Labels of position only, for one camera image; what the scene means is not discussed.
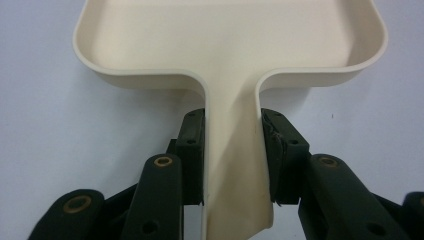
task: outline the scoop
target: scoop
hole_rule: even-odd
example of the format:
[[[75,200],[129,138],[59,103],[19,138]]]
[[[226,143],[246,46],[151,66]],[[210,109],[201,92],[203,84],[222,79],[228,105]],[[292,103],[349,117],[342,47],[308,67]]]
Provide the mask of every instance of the scoop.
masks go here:
[[[272,225],[259,93],[351,79],[387,45],[371,0],[87,0],[74,49],[124,88],[206,102],[203,239]]]

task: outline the white background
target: white background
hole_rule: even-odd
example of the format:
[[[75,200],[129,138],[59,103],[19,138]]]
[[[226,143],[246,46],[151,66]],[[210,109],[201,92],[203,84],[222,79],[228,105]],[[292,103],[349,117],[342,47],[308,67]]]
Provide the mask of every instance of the white background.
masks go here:
[[[312,153],[345,160],[396,203],[424,191],[424,1],[376,0],[389,31],[384,56],[335,87],[269,90]],[[105,197],[137,182],[182,117],[204,106],[190,91],[126,90],[78,61],[72,34],[83,0],[0,1],[0,239],[26,239],[48,207],[79,188]],[[296,208],[275,207],[254,239],[305,239]],[[185,239],[200,209],[186,208]]]

